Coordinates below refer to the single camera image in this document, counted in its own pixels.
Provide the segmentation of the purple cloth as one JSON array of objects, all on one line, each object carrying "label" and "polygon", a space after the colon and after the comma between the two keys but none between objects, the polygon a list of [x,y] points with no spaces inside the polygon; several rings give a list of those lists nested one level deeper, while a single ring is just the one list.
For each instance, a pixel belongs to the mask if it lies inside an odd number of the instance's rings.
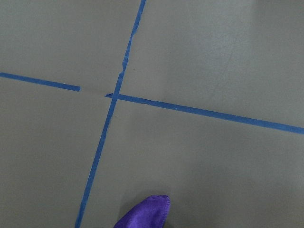
[{"label": "purple cloth", "polygon": [[151,195],[131,208],[114,228],[162,228],[170,206],[168,195]]}]

